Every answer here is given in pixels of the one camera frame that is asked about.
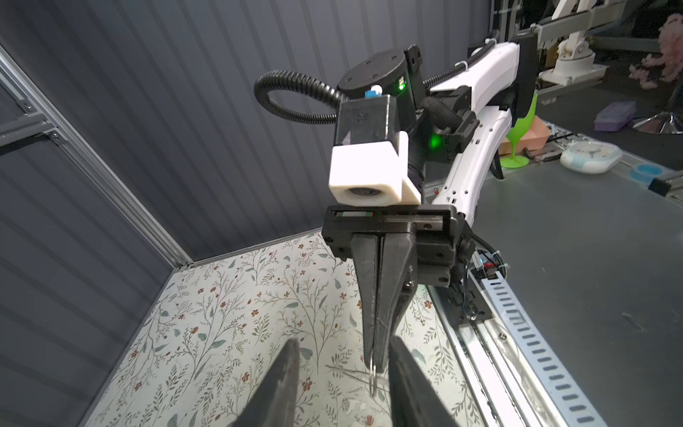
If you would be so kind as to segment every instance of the floral pattern surface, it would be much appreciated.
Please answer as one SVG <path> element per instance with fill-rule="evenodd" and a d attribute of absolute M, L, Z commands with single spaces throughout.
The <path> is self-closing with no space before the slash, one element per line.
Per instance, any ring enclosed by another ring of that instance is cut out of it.
<path fill-rule="evenodd" d="M 176 273 L 87 426 L 229 426 L 281 346 L 300 344 L 297 426 L 390 426 L 388 382 L 371 397 L 351 260 L 319 233 Z M 424 286 L 397 334 L 461 426 L 482 425 Z"/>

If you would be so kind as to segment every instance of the blue lid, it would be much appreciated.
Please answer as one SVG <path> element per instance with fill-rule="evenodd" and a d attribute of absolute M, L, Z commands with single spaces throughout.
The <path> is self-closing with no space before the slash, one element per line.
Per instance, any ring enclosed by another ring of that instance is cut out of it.
<path fill-rule="evenodd" d="M 653 179 L 664 173 L 664 169 L 657 165 L 649 163 L 641 163 L 631 168 L 631 179 L 641 182 L 645 185 L 650 185 Z"/>

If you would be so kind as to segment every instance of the camera lens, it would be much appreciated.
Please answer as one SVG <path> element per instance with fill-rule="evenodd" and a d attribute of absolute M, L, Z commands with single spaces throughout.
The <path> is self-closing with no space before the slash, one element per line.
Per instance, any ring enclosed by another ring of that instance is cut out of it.
<path fill-rule="evenodd" d="M 369 189 L 367 187 L 357 187 L 355 189 L 349 189 L 349 191 L 351 193 L 354 193 L 355 195 L 364 195 L 364 196 L 372 196 L 372 195 L 382 194 L 381 190 Z"/>

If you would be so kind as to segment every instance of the black cable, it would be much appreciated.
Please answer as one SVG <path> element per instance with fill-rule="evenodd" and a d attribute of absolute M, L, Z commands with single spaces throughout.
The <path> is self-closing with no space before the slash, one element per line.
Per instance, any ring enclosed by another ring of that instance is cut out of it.
<path fill-rule="evenodd" d="M 476 64 L 477 61 L 486 56 L 486 54 L 496 45 L 495 40 L 498 38 L 498 30 L 491 31 L 487 35 L 487 38 L 491 40 L 478 50 L 478 52 L 467 58 L 467 65 L 458 63 L 458 65 L 454 66 L 451 70 L 430 77 L 423 82 L 426 89 L 430 89 L 432 86 L 438 85 L 439 83 L 460 74 L 469 66 Z M 333 124 L 337 121 L 337 114 L 307 114 L 283 107 L 273 101 L 270 98 L 270 95 L 268 95 L 268 93 L 273 90 L 289 90 L 310 96 L 314 100 L 332 107 L 335 111 L 339 110 L 339 105 L 342 102 L 349 99 L 343 93 L 320 80 L 307 76 L 306 74 L 301 74 L 300 72 L 281 70 L 268 71 L 256 79 L 256 82 L 254 82 L 254 95 L 263 108 L 283 119 L 304 124 Z M 442 116 L 444 117 L 444 120 L 454 123 L 455 118 L 453 116 L 455 116 L 455 114 L 444 113 Z"/>
<path fill-rule="evenodd" d="M 496 267 L 498 268 L 498 271 L 501 272 L 501 275 L 503 278 L 507 276 L 507 268 L 505 267 L 505 263 L 503 262 L 503 258 L 499 254 L 496 253 L 496 249 L 493 249 L 493 246 L 489 245 L 486 240 L 482 239 L 478 235 L 472 233 L 472 238 L 474 239 L 475 242 L 479 243 L 484 249 L 489 251 L 491 256 L 493 257 L 494 260 L 496 260 L 495 264 Z"/>
<path fill-rule="evenodd" d="M 425 88 L 430 89 L 430 88 L 438 85 L 439 83 L 443 83 L 446 80 L 448 80 L 454 76 L 457 76 L 461 72 L 464 72 L 465 70 L 467 70 L 467 68 L 476 64 L 481 58 L 485 57 L 486 54 L 489 53 L 489 51 L 491 49 L 494 48 L 494 46 L 496 45 L 496 39 L 498 38 L 498 36 L 499 36 L 499 32 L 497 29 L 491 31 L 486 36 L 487 39 L 490 39 L 488 41 L 488 43 L 486 43 L 484 45 L 484 47 L 482 47 L 480 50 L 478 50 L 478 52 L 472 54 L 472 56 L 467 58 L 467 60 L 466 60 L 467 65 L 466 66 L 462 62 L 458 62 L 450 70 L 441 72 L 441 73 L 437 74 L 436 76 L 430 77 L 429 79 L 422 82 L 425 85 Z"/>
<path fill-rule="evenodd" d="M 254 95 L 259 104 L 271 113 L 283 119 L 305 124 L 333 124 L 337 121 L 337 115 L 332 114 L 306 114 L 282 107 L 273 101 L 268 93 L 273 90 L 289 90 L 310 96 L 314 100 L 339 110 L 339 105 L 348 100 L 348 97 L 338 90 L 313 77 L 294 71 L 268 71 L 262 74 L 254 83 Z"/>
<path fill-rule="evenodd" d="M 477 313 L 472 312 L 470 310 L 471 301 L 470 301 L 470 294 L 469 294 L 469 289 L 468 289 L 469 276 L 467 273 L 468 271 L 470 271 L 470 268 L 472 268 L 472 261 L 470 261 L 467 264 L 467 266 L 465 267 L 465 274 L 464 274 L 464 277 L 462 278 L 462 312 L 464 312 L 465 316 L 467 316 L 468 318 L 472 318 L 472 317 L 476 318 Z"/>
<path fill-rule="evenodd" d="M 547 143 L 547 142 L 557 141 L 558 139 L 562 139 L 562 138 L 566 138 L 566 137 L 571 137 L 571 136 L 573 136 L 573 135 L 575 135 L 575 134 L 574 134 L 574 133 L 571 133 L 571 132 L 570 132 L 570 133 L 563 134 L 563 135 L 555 135 L 554 137 L 549 137 L 549 138 L 546 140 L 546 143 Z"/>
<path fill-rule="evenodd" d="M 432 114 L 434 124 L 440 129 L 456 130 L 462 123 L 462 119 L 436 96 L 425 96 L 420 107 Z"/>
<path fill-rule="evenodd" d="M 477 252 L 479 253 L 479 255 L 483 255 L 486 258 L 486 260 L 489 261 L 491 264 L 496 265 L 496 262 L 494 260 L 492 260 L 491 258 L 489 258 L 488 255 L 486 255 L 486 252 L 488 252 L 488 251 L 482 251 L 480 249 Z"/>

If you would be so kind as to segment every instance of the black bracket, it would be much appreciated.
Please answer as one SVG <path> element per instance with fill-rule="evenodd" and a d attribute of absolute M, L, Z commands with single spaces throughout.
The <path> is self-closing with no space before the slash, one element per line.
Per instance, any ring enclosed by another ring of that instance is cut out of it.
<path fill-rule="evenodd" d="M 451 283 L 447 288 L 435 288 L 443 302 L 448 322 L 453 328 L 472 322 L 483 322 L 493 318 L 493 311 L 482 296 L 477 280 L 468 276 L 465 289 L 462 283 Z"/>

